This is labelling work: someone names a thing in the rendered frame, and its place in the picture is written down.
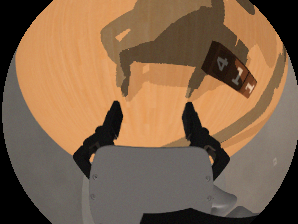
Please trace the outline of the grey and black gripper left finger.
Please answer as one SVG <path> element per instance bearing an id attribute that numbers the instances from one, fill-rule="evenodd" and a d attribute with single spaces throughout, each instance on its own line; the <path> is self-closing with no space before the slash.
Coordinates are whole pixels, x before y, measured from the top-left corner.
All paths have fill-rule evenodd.
<path id="1" fill-rule="evenodd" d="M 109 112 L 109 113 L 108 113 Z M 89 179 L 91 163 L 90 158 L 97 149 L 106 145 L 115 145 L 114 140 L 119 137 L 119 132 L 123 120 L 123 113 L 120 102 L 113 101 L 110 110 L 108 110 L 103 125 L 95 129 L 95 133 L 83 141 L 78 150 L 73 154 L 73 159 Z M 106 120 L 106 121 L 105 121 Z M 99 145 L 100 144 L 100 145 Z"/>

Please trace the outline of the brown cube with cream number 1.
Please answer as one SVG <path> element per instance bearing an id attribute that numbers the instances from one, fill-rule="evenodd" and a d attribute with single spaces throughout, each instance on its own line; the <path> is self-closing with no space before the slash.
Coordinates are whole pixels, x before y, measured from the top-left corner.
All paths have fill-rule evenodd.
<path id="1" fill-rule="evenodd" d="M 257 85 L 257 81 L 255 80 L 253 75 L 250 72 L 248 72 L 238 92 L 248 99 L 251 93 L 253 92 L 254 88 L 256 87 L 256 85 Z"/>

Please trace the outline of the brown cube with white digit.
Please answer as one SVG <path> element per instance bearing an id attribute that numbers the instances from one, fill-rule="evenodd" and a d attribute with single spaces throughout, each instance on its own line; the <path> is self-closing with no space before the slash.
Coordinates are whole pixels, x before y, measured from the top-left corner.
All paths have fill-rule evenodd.
<path id="1" fill-rule="evenodd" d="M 224 83 L 237 91 L 240 89 L 249 72 L 236 56 L 222 49 L 220 50 L 211 71 L 213 71 Z"/>

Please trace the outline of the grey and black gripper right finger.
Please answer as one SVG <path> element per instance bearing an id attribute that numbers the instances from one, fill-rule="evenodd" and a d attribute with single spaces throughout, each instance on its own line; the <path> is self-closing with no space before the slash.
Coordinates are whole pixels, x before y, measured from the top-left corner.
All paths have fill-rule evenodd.
<path id="1" fill-rule="evenodd" d="M 209 130 L 202 127 L 199 116 L 192 102 L 187 102 L 182 114 L 182 122 L 189 146 L 203 148 L 213 159 L 212 172 L 213 181 L 221 174 L 230 161 L 229 155 L 221 148 L 221 144 L 209 135 Z M 191 145 L 192 144 L 192 145 Z"/>

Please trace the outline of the brown rectangular tray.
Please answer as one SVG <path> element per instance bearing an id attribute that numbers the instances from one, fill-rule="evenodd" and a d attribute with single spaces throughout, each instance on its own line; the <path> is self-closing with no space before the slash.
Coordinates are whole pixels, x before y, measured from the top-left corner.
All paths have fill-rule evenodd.
<path id="1" fill-rule="evenodd" d="M 234 55 L 229 49 L 227 49 L 224 45 L 222 45 L 221 43 L 219 42 L 216 42 L 216 41 L 212 41 L 211 43 L 211 46 L 209 48 L 209 51 L 207 53 L 207 56 L 204 60 L 204 63 L 201 67 L 201 69 L 208 75 L 218 79 L 219 81 L 223 82 L 218 76 L 216 76 L 216 74 L 211 71 L 216 60 L 217 60 L 217 57 L 220 53 L 220 50 L 224 50 L 232 55 Z M 235 56 L 235 55 L 234 55 Z M 224 83 L 224 82 L 223 82 Z"/>

